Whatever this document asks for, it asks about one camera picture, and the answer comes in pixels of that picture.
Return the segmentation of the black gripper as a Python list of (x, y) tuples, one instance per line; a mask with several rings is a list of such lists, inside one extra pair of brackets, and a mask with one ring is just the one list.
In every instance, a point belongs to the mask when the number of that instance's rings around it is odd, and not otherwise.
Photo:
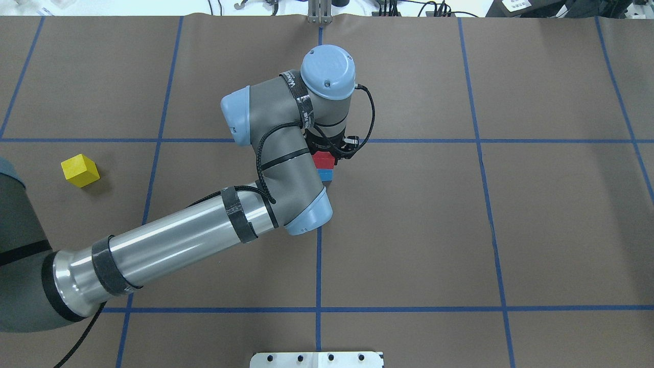
[(330, 137), (320, 129), (306, 129), (304, 137), (312, 155), (329, 153), (335, 160), (349, 160), (360, 150), (360, 138), (356, 135), (345, 136), (345, 130)]

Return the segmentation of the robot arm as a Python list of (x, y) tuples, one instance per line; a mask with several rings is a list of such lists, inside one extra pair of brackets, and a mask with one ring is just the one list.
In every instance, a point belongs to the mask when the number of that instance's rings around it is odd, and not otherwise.
[(255, 152), (258, 179), (223, 188), (183, 210), (79, 251), (55, 251), (14, 166), (2, 158), (2, 332), (58, 329), (100, 312), (113, 297), (233, 245), (283, 227), (297, 236), (333, 215), (312, 154), (348, 159), (364, 142), (346, 136), (353, 56), (323, 44), (299, 70), (222, 98), (236, 144)]

